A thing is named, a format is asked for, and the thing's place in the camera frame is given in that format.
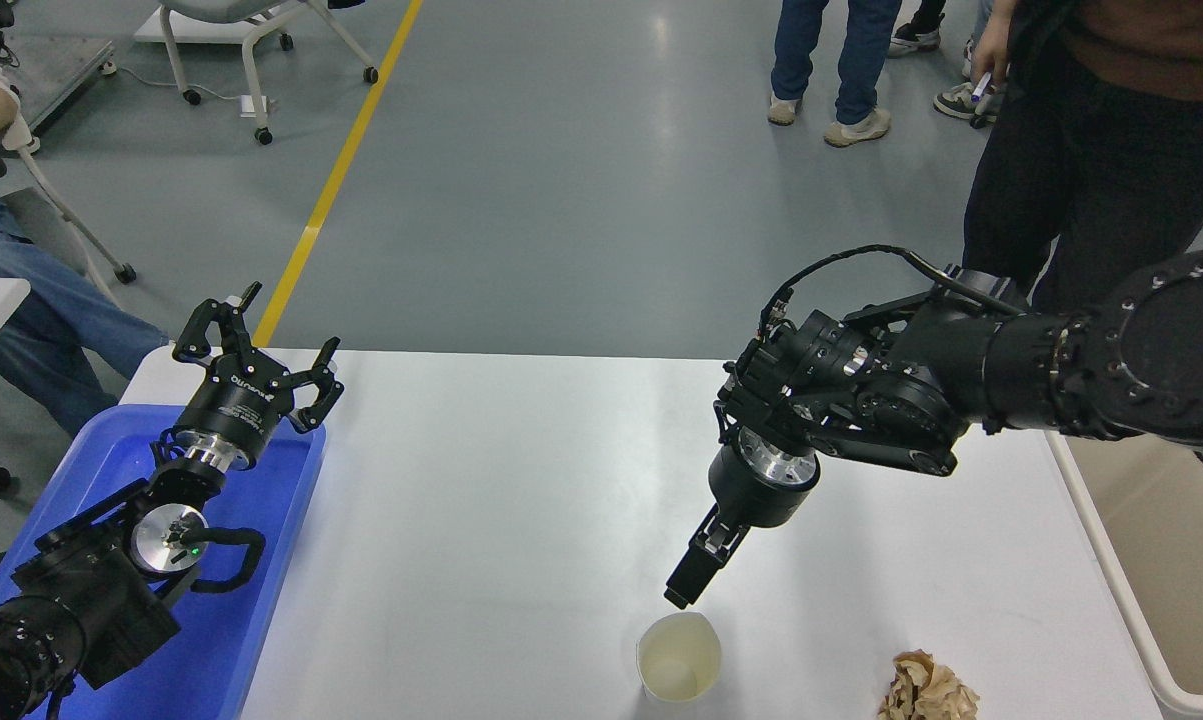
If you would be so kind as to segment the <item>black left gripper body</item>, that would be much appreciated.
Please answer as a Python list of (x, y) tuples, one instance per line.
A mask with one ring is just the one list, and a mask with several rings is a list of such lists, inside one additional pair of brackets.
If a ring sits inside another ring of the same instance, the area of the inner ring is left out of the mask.
[(241, 451), (262, 451), (282, 415), (294, 410), (294, 393), (271, 386), (286, 373), (286, 365), (262, 352), (214, 357), (205, 382), (176, 419), (176, 432), (223, 438)]

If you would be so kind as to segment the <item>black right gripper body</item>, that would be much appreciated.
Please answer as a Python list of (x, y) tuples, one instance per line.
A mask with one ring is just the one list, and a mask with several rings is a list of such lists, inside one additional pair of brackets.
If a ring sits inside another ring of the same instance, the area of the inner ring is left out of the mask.
[(781, 454), (766, 445), (725, 445), (709, 469), (709, 487), (728, 526), (787, 523), (819, 480), (817, 456)]

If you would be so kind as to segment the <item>person's right hand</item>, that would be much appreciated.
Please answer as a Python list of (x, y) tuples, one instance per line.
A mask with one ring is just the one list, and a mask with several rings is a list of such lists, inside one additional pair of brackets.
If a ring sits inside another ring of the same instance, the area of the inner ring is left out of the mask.
[(1014, 2), (997, 1), (991, 8), (984, 32), (971, 56), (971, 81), (974, 87), (988, 79), (984, 88), (1005, 90), (1009, 67), (1009, 32), (1014, 14)]

